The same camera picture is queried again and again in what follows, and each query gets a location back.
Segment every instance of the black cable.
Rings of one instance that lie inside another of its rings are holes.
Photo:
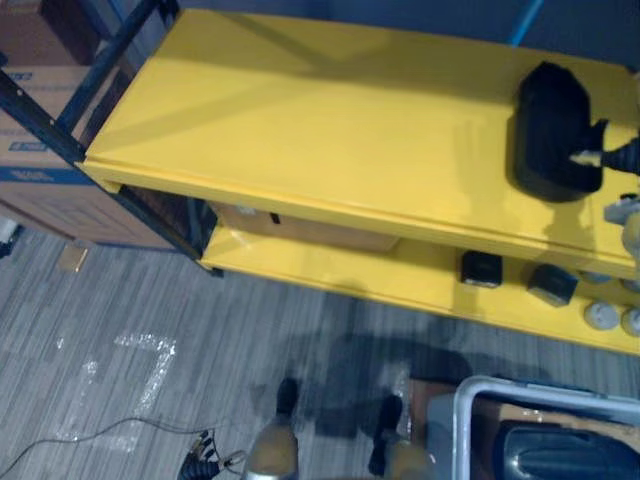
[[[617,150],[603,152],[601,162],[603,167],[640,175],[640,138],[634,138]]]
[[[215,433],[211,435],[211,448],[215,452],[216,457],[218,457],[218,460],[220,460],[222,458],[222,455],[220,455],[220,452],[218,451],[218,445],[216,445]],[[229,465],[224,465],[224,469],[229,473],[233,473],[234,475],[237,475],[238,477],[242,476],[242,473],[238,472],[237,470],[234,470]]]
[[[167,432],[167,433],[172,433],[174,435],[196,435],[198,433],[201,433],[204,430],[213,430],[213,427],[204,427],[204,428],[198,428],[195,430],[186,430],[186,429],[176,427],[174,425],[170,425],[168,423],[164,423],[160,420],[153,420],[153,419],[143,418],[143,417],[126,417],[86,437],[74,438],[73,440],[64,440],[60,438],[42,438],[40,440],[36,440],[35,442],[31,442],[22,450],[22,452],[20,452],[20,454],[9,464],[9,466],[2,473],[0,473],[0,480],[2,480],[7,475],[9,475],[9,473],[16,467],[16,465],[18,465],[18,463],[20,463],[20,461],[25,457],[25,455],[27,455],[27,453],[29,453],[32,449],[34,449],[39,445],[43,445],[47,443],[54,444],[54,445],[77,445],[79,443],[90,442],[91,440],[95,440],[96,438],[104,435],[105,433],[110,432],[111,430],[113,430],[116,427],[119,427],[122,424],[131,423],[131,422],[139,422],[145,425],[150,425],[154,428],[157,428],[158,430],[162,430],[163,432]],[[213,446],[214,448],[216,448],[215,440],[213,441]]]

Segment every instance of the box label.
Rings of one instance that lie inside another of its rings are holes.
[[[11,142],[10,152],[46,152],[47,145],[42,142]]]
[[[33,72],[9,72],[7,75],[9,75],[9,78],[14,82],[23,82],[31,80]]]
[[[93,185],[84,173],[67,168],[0,167],[0,182]]]

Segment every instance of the wire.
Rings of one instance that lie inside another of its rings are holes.
[[[167,432],[167,433],[172,433],[174,435],[196,435],[203,432],[204,430],[213,430],[213,427],[204,427],[204,428],[198,428],[195,430],[187,430],[187,429],[176,427],[174,425],[170,425],[168,423],[164,423],[160,420],[153,420],[153,419],[144,418],[144,417],[126,417],[126,418],[123,418],[122,420],[118,420],[117,422],[112,423],[108,427],[105,427],[102,430],[92,435],[87,435],[85,437],[74,438],[71,440],[65,440],[60,438],[42,438],[40,440],[36,440],[35,442],[32,442],[29,445],[27,445],[22,450],[22,452],[20,452],[20,454],[9,464],[9,466],[2,473],[0,473],[0,480],[2,480],[7,475],[9,475],[9,473],[16,467],[16,465],[18,465],[18,463],[20,463],[20,461],[31,450],[33,450],[35,447],[39,445],[44,445],[44,444],[77,445],[79,443],[90,442],[91,440],[95,440],[96,438],[104,435],[105,433],[110,432],[111,430],[113,430],[116,427],[119,427],[120,425],[123,425],[125,423],[131,423],[131,422],[138,422],[138,423],[143,423],[145,425],[150,425],[154,428],[157,428],[158,430],[162,430],[163,432]],[[218,449],[216,448],[216,444],[215,444],[215,439],[213,440],[213,448],[216,451],[216,454],[219,456]],[[238,474],[237,472],[231,470],[230,468],[227,468],[227,470],[231,471],[232,473],[235,473],[236,475]]]
[[[218,450],[218,445],[216,445],[215,432],[211,435],[211,448],[212,448],[213,452],[215,453],[216,457],[218,457],[218,460],[223,458],[222,455],[220,455],[220,451]],[[231,466],[224,465],[224,469],[227,470],[229,473],[237,475],[238,477],[242,476],[242,474],[240,472],[238,472],[237,470],[234,470],[233,468],[231,468]]]
[[[531,28],[531,24],[542,8],[543,3],[544,0],[531,0],[531,3],[527,7],[527,10],[524,12],[524,15],[520,19],[520,22],[518,22],[515,31],[509,38],[509,44],[512,47],[517,47],[518,45],[520,45],[520,42],[522,42],[522,39],[529,31],[529,28]]]

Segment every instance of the black foot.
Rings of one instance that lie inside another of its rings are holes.
[[[278,387],[277,415],[290,417],[298,403],[298,382],[293,378],[285,378]]]
[[[386,467],[387,442],[383,440],[382,434],[385,431],[395,432],[400,423],[402,415],[402,400],[397,395],[389,395],[382,402],[378,425],[373,436],[373,452],[369,458],[369,473],[377,477],[384,476]]]

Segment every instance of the cardboard box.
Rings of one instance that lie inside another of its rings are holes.
[[[5,71],[57,117],[88,68],[10,67]],[[76,138],[85,144],[93,139],[127,80],[114,74],[105,82],[78,122]],[[5,216],[66,238],[173,248],[4,111],[0,111],[0,204],[11,210]]]
[[[209,202],[209,205],[226,226],[250,233],[369,252],[388,252],[399,240],[398,237],[382,233],[314,222],[253,208],[219,202]]]
[[[99,42],[77,0],[0,0],[9,65],[89,65]]]
[[[12,205],[9,205],[4,200],[0,199],[0,216],[10,218],[18,222],[23,227],[31,228],[33,230],[39,230],[41,232],[57,235],[65,240],[73,240],[73,237],[68,236],[61,230],[56,230],[49,225],[45,225],[41,221],[31,217],[28,213],[17,210]]]

